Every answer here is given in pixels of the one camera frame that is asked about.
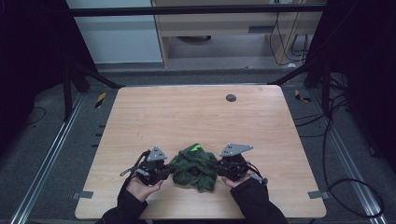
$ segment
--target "person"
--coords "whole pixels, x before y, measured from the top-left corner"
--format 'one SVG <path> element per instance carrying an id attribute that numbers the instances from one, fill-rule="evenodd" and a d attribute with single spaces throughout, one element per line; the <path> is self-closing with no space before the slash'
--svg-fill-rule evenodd
<path id="1" fill-rule="evenodd" d="M 268 189 L 258 180 L 246 175 L 238 181 L 222 176 L 225 185 L 231 187 L 233 199 L 238 204 L 248 224 L 289 224 L 282 212 L 269 201 Z M 118 206 L 104 213 L 96 224 L 137 224 L 137 219 L 147 208 L 147 197 L 160 190 L 163 180 L 153 186 L 144 185 L 139 178 L 132 178 L 120 192 Z"/>

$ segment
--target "table surface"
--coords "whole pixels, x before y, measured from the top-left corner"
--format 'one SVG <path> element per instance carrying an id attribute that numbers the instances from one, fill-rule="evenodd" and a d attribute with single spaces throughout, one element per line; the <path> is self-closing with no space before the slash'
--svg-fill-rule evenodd
<path id="1" fill-rule="evenodd" d="M 228 102 L 228 94 L 236 101 Z M 268 178 L 270 201 L 286 217 L 326 215 L 323 201 L 308 197 L 318 186 L 282 90 L 226 85 L 120 89 L 84 186 L 93 195 L 79 199 L 76 217 L 100 218 L 115 207 L 125 179 L 120 173 L 143 151 L 158 146 L 167 164 L 194 143 L 218 159 L 228 143 L 252 145 L 243 156 Z M 141 218 L 243 218 L 219 177 L 213 192 L 199 192 L 170 175 L 148 204 Z"/>

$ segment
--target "black sleeve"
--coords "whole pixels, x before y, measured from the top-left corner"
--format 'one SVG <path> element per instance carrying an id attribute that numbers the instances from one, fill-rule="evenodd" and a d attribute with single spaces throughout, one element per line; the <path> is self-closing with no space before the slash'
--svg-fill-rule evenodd
<path id="1" fill-rule="evenodd" d="M 105 212 L 96 224 L 135 224 L 147 206 L 147 202 L 141 203 L 125 190 L 120 197 L 119 205 Z"/>
<path id="2" fill-rule="evenodd" d="M 288 224 L 282 212 L 269 201 L 268 189 L 256 179 L 250 178 L 231 189 L 233 199 L 239 205 L 249 224 Z"/>

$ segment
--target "human hand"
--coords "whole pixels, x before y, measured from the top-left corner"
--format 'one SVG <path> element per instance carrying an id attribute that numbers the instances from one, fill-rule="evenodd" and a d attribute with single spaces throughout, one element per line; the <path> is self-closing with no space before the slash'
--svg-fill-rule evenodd
<path id="1" fill-rule="evenodd" d="M 253 172 L 251 170 L 247 170 L 247 173 L 245 174 L 245 176 L 243 178 L 241 178 L 240 180 L 237 180 L 237 181 L 232 181 L 231 179 L 229 179 L 229 178 L 227 178 L 225 176 L 222 176 L 221 180 L 224 182 L 225 185 L 227 185 L 227 186 L 229 186 L 231 188 L 235 188 L 238 185 L 240 185 L 241 183 L 243 183 L 245 180 L 249 179 L 250 175 L 252 173 Z"/>
<path id="2" fill-rule="evenodd" d="M 151 193 L 160 190 L 162 183 L 163 180 L 160 180 L 155 185 L 147 186 L 143 184 L 138 177 L 135 177 L 131 179 L 128 186 L 126 187 L 126 190 L 134 195 L 137 200 L 143 203 Z"/>

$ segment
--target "crumpled towel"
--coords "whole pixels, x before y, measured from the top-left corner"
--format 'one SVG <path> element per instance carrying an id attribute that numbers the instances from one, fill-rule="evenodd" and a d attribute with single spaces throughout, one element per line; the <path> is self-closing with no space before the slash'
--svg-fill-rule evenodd
<path id="1" fill-rule="evenodd" d="M 218 160 L 211 152 L 205 152 L 197 143 L 178 152 L 169 164 L 176 167 L 173 175 L 175 184 L 192 185 L 198 190 L 215 189 L 218 174 L 213 164 Z"/>

